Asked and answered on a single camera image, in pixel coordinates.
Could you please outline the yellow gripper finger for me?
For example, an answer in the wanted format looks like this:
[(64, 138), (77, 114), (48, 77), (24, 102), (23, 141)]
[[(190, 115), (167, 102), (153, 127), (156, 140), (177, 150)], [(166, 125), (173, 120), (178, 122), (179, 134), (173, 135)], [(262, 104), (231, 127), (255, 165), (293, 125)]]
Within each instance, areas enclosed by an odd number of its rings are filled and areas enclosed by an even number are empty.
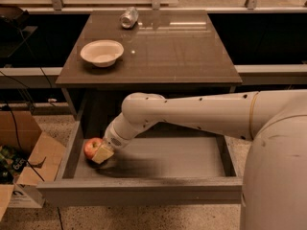
[(98, 147), (96, 153), (94, 154), (92, 161), (101, 164), (107, 159), (109, 159), (114, 154), (114, 151), (111, 147), (108, 147), (107, 145), (101, 145)]

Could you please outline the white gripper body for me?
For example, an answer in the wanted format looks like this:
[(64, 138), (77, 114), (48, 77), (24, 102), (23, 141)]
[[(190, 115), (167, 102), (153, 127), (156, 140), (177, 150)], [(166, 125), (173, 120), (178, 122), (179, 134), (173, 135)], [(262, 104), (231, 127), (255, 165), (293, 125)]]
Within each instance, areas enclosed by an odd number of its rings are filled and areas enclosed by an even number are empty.
[(107, 126), (104, 139), (114, 149), (122, 149), (130, 143), (130, 139), (124, 139), (116, 133), (113, 124)]

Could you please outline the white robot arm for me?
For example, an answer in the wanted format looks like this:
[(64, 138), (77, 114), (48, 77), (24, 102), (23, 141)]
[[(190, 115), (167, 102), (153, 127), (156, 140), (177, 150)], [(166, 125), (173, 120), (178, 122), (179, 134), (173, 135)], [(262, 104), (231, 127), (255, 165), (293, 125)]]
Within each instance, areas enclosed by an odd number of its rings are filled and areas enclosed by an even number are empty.
[(159, 122), (251, 142), (240, 230), (307, 230), (307, 91), (262, 91), (166, 99), (133, 93), (107, 127), (93, 161)]

